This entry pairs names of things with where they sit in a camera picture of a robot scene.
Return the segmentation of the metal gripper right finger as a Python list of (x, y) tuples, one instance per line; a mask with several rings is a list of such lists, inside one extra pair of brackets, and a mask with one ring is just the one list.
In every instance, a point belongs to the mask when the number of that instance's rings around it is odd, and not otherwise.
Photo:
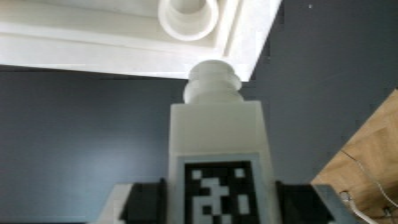
[(329, 185), (276, 182), (283, 224), (359, 224)]

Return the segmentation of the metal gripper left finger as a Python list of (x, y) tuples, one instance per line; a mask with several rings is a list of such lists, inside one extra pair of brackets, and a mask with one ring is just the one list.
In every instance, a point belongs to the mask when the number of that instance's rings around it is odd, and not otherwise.
[(87, 224), (166, 224), (167, 183), (118, 184), (98, 219)]

